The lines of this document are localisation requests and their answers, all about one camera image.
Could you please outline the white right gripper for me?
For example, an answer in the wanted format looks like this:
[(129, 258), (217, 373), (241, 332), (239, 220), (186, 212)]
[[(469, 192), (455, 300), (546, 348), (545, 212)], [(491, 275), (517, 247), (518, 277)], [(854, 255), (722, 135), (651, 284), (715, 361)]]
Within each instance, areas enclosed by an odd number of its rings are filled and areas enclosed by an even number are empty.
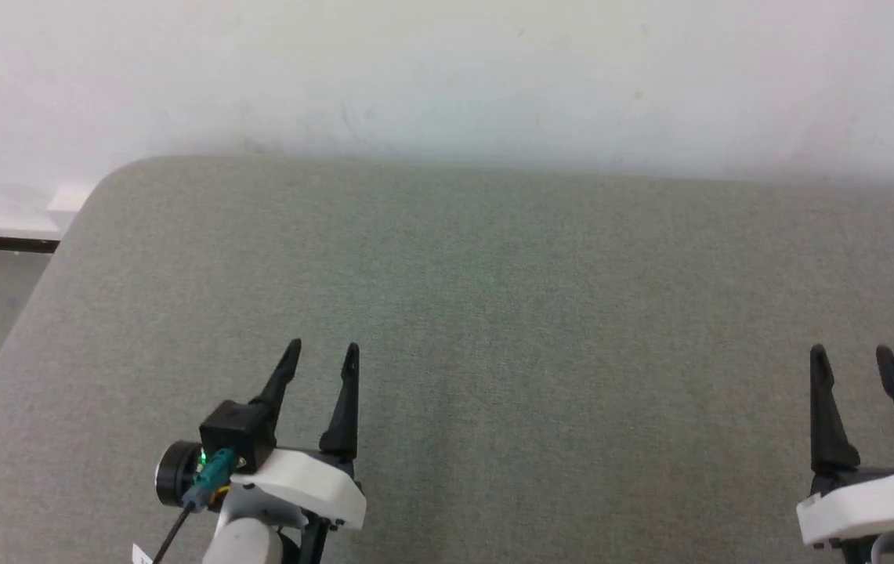
[[(875, 351), (883, 389), (894, 406), (894, 352)], [(809, 350), (809, 496), (795, 507), (801, 540), (815, 549), (894, 549), (894, 470), (858, 468), (833, 393), (823, 344)]]

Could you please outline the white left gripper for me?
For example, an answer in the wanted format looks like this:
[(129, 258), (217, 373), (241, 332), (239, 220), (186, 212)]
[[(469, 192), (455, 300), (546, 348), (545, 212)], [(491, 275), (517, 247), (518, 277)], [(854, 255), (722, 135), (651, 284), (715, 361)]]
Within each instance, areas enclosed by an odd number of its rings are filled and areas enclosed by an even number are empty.
[[(293, 381), (302, 340), (292, 339), (250, 406), (278, 413)], [(342, 388), (319, 450), (354, 461), (360, 434), (360, 347), (351, 342), (342, 365)], [(302, 529), (315, 516), (339, 528), (364, 528), (367, 499), (350, 475), (298, 450), (277, 449), (257, 472), (235, 474), (229, 490), (229, 521), (254, 519), (267, 526)]]

